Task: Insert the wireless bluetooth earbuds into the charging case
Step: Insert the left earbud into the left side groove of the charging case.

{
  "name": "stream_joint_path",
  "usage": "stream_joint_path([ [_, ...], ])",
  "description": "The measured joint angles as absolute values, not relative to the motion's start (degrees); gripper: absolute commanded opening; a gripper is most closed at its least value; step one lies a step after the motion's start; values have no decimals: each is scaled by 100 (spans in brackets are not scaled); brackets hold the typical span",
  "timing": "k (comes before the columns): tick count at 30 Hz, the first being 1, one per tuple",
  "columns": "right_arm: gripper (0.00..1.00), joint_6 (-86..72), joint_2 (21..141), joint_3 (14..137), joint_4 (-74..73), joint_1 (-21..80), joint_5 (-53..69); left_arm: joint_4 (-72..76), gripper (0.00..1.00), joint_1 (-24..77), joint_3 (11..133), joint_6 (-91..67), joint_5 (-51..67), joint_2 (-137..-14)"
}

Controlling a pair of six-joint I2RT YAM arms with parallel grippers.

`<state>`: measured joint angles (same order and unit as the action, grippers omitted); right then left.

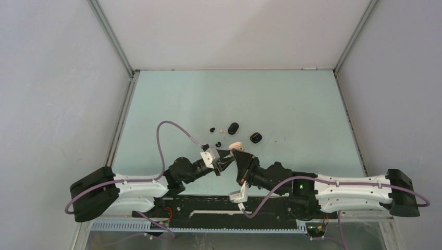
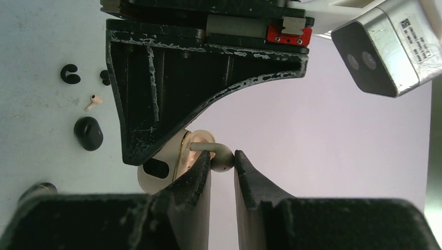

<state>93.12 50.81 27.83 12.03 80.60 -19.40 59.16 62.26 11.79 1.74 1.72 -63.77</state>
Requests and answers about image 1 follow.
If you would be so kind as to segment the pink charging case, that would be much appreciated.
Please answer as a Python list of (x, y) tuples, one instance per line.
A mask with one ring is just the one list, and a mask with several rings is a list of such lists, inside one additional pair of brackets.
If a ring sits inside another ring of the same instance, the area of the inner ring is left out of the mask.
[(237, 150), (237, 151), (241, 151), (241, 152), (243, 152), (244, 151), (244, 146), (243, 146), (243, 144), (241, 143), (241, 142), (234, 142), (234, 143), (232, 143), (232, 144), (230, 144), (229, 145), (229, 148), (228, 148), (230, 151), (231, 150)]

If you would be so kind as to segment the black oval charging case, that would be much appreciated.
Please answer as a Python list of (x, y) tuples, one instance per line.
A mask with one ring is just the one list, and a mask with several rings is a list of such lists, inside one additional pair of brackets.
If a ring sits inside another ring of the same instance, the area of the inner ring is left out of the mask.
[(239, 124), (236, 123), (236, 122), (233, 122), (233, 123), (228, 127), (227, 133), (230, 134), (230, 135), (234, 135), (234, 134), (237, 133), (238, 129), (239, 129)]

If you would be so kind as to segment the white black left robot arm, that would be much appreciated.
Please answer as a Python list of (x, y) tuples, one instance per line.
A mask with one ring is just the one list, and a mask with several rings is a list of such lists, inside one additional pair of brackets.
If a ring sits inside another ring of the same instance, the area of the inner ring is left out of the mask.
[(195, 162), (177, 158), (162, 176), (127, 176), (114, 173), (109, 166), (101, 167), (70, 186), (71, 201), (65, 212), (72, 214), (75, 222), (129, 211), (158, 217), (165, 210), (160, 198), (178, 195), (185, 184), (210, 173), (219, 176), (232, 162), (230, 151), (209, 148)]

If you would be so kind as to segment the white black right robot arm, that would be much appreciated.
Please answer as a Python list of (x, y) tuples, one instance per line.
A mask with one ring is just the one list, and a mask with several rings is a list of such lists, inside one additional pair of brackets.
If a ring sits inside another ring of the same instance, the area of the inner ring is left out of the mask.
[(236, 203), (244, 209), (248, 188), (269, 191), (266, 196), (288, 195), (292, 214), (302, 219), (316, 218), (343, 210), (388, 211), (397, 217), (420, 216), (412, 180), (399, 169), (388, 169), (386, 174), (365, 178), (332, 177), (317, 173), (296, 172), (278, 161), (264, 169), (258, 157), (232, 149), (237, 165), (237, 182), (241, 191)]

